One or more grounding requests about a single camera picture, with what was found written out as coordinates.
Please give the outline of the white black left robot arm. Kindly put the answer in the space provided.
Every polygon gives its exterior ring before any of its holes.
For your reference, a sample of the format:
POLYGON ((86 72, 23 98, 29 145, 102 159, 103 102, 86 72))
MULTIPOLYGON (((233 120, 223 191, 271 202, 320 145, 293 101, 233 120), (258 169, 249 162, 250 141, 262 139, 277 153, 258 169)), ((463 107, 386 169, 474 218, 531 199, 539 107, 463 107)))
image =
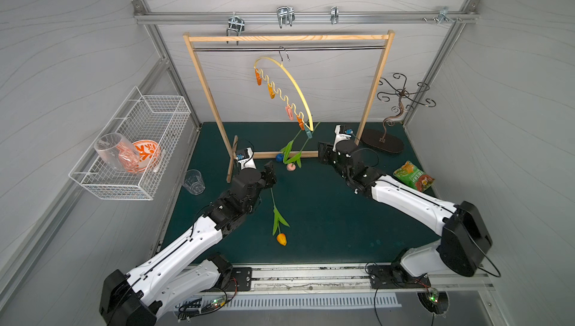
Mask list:
POLYGON ((128 273, 113 271, 103 282, 99 312, 107 325, 155 325, 177 304, 200 292, 224 288, 232 265, 214 254, 190 268, 201 254, 235 231, 254 212, 260 193, 277 182, 273 163, 247 167, 210 203, 192 227, 164 250, 128 273))

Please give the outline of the pink clothes peg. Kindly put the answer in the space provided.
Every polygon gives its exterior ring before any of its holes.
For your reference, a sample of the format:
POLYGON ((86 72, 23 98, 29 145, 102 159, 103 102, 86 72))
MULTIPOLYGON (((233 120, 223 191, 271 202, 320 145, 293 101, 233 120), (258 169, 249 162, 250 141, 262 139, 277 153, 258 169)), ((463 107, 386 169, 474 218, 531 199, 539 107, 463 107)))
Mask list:
POLYGON ((287 107, 285 108, 285 111, 286 111, 286 113, 287 113, 289 119, 290 119, 291 121, 293 121, 293 120, 294 120, 294 117, 293 117, 293 110, 292 110, 292 108, 291 108, 289 105, 287 105, 287 107))

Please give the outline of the orange tulip green stem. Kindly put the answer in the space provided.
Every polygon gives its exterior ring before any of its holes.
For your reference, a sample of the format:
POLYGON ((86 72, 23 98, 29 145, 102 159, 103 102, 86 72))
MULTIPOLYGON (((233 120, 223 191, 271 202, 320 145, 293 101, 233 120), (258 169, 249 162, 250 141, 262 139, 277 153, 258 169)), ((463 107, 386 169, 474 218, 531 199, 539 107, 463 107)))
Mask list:
POLYGON ((282 216, 279 211, 273 190, 270 190, 271 200, 273 205, 273 232, 272 235, 276 237, 276 241, 283 247, 288 243, 286 234, 283 233, 281 227, 290 227, 290 224, 282 216))

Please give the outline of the blue tulip green stem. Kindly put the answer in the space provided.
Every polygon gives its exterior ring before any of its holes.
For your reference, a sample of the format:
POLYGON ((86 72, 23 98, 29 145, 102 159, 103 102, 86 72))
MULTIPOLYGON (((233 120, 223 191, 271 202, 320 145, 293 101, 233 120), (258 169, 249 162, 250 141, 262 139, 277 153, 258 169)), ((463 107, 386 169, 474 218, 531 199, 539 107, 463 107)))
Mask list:
POLYGON ((299 163, 299 160, 302 156, 302 151, 297 152, 295 155, 291 155, 293 144, 295 140, 298 138, 301 131, 298 131, 293 139, 284 146, 280 152, 278 153, 277 157, 281 155, 283 164, 294 164, 299 163))

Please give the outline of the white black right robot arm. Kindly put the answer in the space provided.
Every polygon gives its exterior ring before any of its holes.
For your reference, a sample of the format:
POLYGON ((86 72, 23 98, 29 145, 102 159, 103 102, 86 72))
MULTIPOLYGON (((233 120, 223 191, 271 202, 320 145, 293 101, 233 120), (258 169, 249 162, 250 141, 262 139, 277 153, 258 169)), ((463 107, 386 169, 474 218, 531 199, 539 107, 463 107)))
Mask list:
POLYGON ((485 270, 493 241, 479 209, 463 201, 455 204, 409 188, 375 167, 367 166, 359 146, 351 140, 332 145, 319 143, 318 159, 340 174, 355 194, 391 206, 428 227, 439 240, 410 248, 394 261, 403 276, 420 277, 450 270, 462 277, 472 277, 485 270))

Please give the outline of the pink tulip green stem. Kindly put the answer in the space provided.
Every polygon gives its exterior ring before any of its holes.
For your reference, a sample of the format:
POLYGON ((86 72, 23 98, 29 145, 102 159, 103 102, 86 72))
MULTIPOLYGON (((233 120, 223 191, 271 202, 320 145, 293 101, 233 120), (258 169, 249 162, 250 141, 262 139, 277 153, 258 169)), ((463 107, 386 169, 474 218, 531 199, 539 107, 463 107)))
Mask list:
POLYGON ((296 168, 302 167, 302 157, 303 152, 307 144, 310 140, 314 137, 314 131, 306 124, 303 125, 302 129, 296 133, 296 135, 280 150, 280 154, 283 156, 283 164, 286 166, 292 165, 296 168), (300 134, 305 134, 305 141, 301 146, 300 150, 296 152, 294 155, 291 153, 293 152, 293 145, 296 139, 299 137, 300 134))

